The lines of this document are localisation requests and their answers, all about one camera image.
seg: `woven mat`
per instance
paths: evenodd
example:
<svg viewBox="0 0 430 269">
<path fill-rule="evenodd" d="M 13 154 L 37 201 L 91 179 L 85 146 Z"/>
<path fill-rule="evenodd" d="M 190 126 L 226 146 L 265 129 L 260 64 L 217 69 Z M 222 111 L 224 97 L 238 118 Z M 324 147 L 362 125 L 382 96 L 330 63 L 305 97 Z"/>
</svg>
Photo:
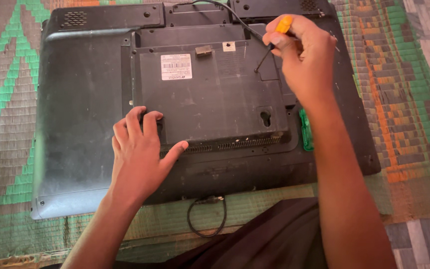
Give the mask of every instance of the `woven mat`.
<svg viewBox="0 0 430 269">
<path fill-rule="evenodd" d="M 331 2 L 383 167 L 365 178 L 369 190 L 386 223 L 430 217 L 430 69 L 416 35 L 398 0 Z M 29 217 L 41 22 L 58 7 L 131 3 L 142 1 L 0 0 L 0 266 L 36 268 L 62 260 L 92 217 Z M 316 184 L 309 184 L 230 195 L 223 233 L 281 199 L 316 193 Z M 161 261 L 206 242 L 189 232 L 189 203 L 142 208 L 118 259 Z M 218 227 L 221 211 L 221 205 L 194 208 L 194 226 Z"/>
</svg>

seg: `right hand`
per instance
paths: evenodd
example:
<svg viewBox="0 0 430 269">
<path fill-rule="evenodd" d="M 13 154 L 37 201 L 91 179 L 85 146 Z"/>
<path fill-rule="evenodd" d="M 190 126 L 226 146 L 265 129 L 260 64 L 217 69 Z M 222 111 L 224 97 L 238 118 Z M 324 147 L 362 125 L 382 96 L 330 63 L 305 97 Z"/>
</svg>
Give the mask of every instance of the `right hand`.
<svg viewBox="0 0 430 269">
<path fill-rule="evenodd" d="M 316 104 L 324 98 L 333 98 L 332 66 L 336 38 L 300 15 L 293 17 L 290 30 L 302 41 L 300 54 L 296 42 L 287 35 L 275 32 L 278 22 L 287 15 L 281 15 L 267 27 L 263 42 L 272 42 L 276 48 L 273 54 L 283 59 L 283 74 L 290 89 L 303 106 Z"/>
</svg>

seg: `left hand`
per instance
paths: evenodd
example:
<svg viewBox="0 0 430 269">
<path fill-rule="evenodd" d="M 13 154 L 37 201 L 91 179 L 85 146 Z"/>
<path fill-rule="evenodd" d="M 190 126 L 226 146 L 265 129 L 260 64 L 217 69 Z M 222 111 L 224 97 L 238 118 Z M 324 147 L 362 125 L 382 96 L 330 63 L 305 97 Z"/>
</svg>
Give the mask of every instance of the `left hand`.
<svg viewBox="0 0 430 269">
<path fill-rule="evenodd" d="M 163 115 L 157 111 L 145 114 L 142 132 L 140 114 L 145 110 L 144 106 L 134 107 L 114 125 L 115 136 L 112 137 L 115 158 L 109 192 L 133 206 L 140 206 L 157 190 L 179 156 L 188 148 L 188 142 L 181 141 L 160 159 L 156 120 L 162 119 Z"/>
</svg>

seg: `power cord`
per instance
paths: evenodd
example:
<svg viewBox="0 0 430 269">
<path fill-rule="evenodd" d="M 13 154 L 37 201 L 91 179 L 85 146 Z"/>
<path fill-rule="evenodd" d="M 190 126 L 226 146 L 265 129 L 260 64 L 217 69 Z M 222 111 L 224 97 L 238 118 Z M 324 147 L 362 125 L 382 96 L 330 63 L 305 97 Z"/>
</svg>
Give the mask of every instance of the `power cord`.
<svg viewBox="0 0 430 269">
<path fill-rule="evenodd" d="M 242 19 L 238 15 L 236 15 L 235 11 L 233 11 L 233 9 L 231 9 L 225 3 L 220 3 L 220 2 L 217 2 L 217 1 L 214 1 L 214 0 L 195 0 L 193 2 L 175 4 L 174 6 L 177 6 L 177 5 L 192 5 L 192 4 L 197 3 L 197 2 L 213 3 L 213 4 L 220 5 L 220 6 L 224 7 L 224 8 L 226 8 L 240 22 L 240 24 L 242 25 L 243 28 L 247 29 L 256 38 L 258 38 L 259 40 L 263 41 L 263 36 L 261 36 L 261 34 L 257 33 L 254 29 L 250 28 L 250 26 L 248 26 L 246 23 L 244 23 L 242 21 Z"/>
<path fill-rule="evenodd" d="M 193 226 L 192 223 L 190 222 L 190 211 L 192 210 L 192 207 L 194 207 L 194 205 L 196 204 L 214 204 L 214 203 L 218 203 L 218 201 L 222 201 L 223 202 L 223 221 L 222 224 L 220 224 L 220 227 L 218 227 L 218 229 L 211 235 L 203 235 L 201 233 L 199 233 Z M 192 232 L 194 232 L 196 235 L 200 236 L 200 237 L 213 237 L 215 235 L 218 235 L 218 233 L 223 229 L 223 226 L 225 225 L 225 221 L 226 221 L 226 202 L 225 202 L 225 198 L 223 196 L 209 196 L 206 198 L 201 198 L 201 199 L 196 199 L 189 207 L 188 207 L 188 211 L 187 211 L 187 222 L 188 222 L 188 227 L 190 227 L 190 230 L 192 230 Z"/>
</svg>

